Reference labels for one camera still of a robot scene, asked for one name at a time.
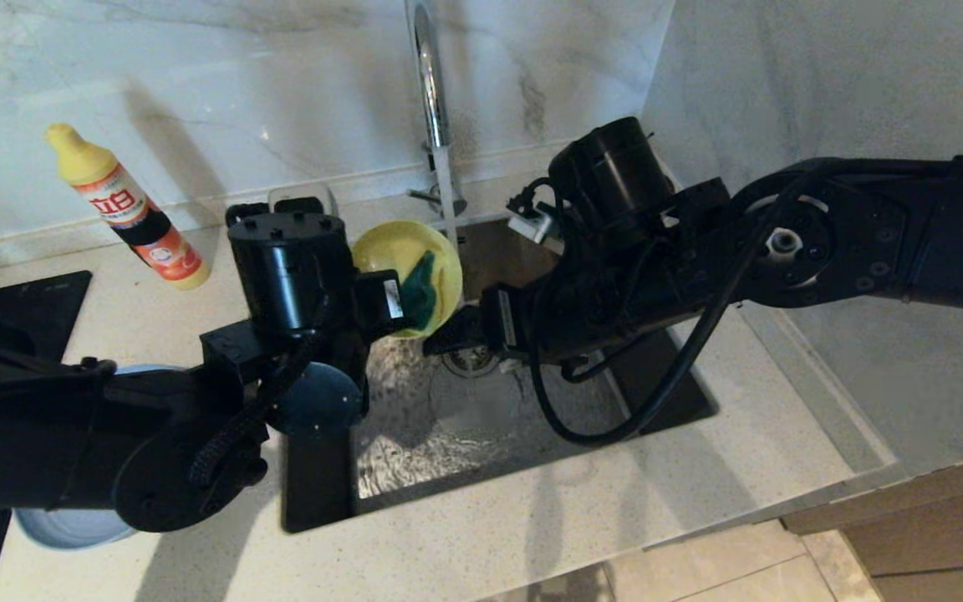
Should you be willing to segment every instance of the chrome faucet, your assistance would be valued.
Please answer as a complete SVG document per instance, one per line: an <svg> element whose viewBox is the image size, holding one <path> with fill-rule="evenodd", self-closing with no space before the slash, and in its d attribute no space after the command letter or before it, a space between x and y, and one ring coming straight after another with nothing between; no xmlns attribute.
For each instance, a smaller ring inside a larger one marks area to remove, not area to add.
<svg viewBox="0 0 963 602"><path fill-rule="evenodd" d="M451 137L444 106L444 80L441 77L440 54L436 50L436 32L433 30L431 3L429 0L405 0L405 10L408 14L408 28L414 50L415 71L421 90L421 103L425 111L425 129L429 133L429 144L425 146L425 152L429 156L431 171L436 171L433 152L445 147L450 149L444 152L450 152ZM436 209L440 209L440 187L436 184L429 191L408 190L408 195L428 201ZM452 195L455 199L455 214L459 216L463 213L463 209L466 209L466 201L459 197L458 191L453 191Z"/></svg>

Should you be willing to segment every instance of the drain strainer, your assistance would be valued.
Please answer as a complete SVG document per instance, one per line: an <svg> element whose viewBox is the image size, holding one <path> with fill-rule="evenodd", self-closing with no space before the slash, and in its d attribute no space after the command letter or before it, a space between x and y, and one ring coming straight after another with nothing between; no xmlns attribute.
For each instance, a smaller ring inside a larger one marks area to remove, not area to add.
<svg viewBox="0 0 963 602"><path fill-rule="evenodd" d="M487 347L450 351L441 355L441 361L452 374L463 378L485 376L496 370L497 365L500 364L497 356L493 355Z"/></svg>

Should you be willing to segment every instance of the green sponge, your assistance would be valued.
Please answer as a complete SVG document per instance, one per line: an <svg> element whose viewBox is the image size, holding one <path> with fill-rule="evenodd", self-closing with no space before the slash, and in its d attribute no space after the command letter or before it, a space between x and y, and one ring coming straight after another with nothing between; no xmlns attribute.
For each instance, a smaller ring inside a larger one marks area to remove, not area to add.
<svg viewBox="0 0 963 602"><path fill-rule="evenodd" d="M424 330L436 308L436 289L433 288L433 260L436 255L427 251L400 285L400 301L404 305L404 317L411 321L411 328Z"/></svg>

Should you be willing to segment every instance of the yellow plate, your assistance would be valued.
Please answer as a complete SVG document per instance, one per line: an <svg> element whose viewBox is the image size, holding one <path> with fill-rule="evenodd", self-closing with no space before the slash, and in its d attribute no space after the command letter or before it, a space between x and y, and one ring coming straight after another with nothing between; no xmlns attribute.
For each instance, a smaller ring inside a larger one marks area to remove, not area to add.
<svg viewBox="0 0 963 602"><path fill-rule="evenodd" d="M385 222L367 230L352 247L355 267L363 272L396 270L401 284L427 251L433 255L431 284L436 290L436 306L425 328L394 332L397 339L429 336L451 318L463 294L463 267L451 243L440 232L423 224L400 220Z"/></svg>

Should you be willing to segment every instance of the stainless steel sink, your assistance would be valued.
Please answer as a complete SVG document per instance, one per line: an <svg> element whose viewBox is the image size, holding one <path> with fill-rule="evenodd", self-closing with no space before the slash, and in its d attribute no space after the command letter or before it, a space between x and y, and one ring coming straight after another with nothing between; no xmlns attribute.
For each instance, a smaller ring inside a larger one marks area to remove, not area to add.
<svg viewBox="0 0 963 602"><path fill-rule="evenodd" d="M521 285L555 257L501 220L459 230L465 298L494 282ZM572 385L546 367L559 415L579 431L626 417L611 378ZM425 358L420 340L382 339L370 351L370 414L354 428L359 512L492 479L587 451L543 419L527 367L501 370L484 349Z"/></svg>

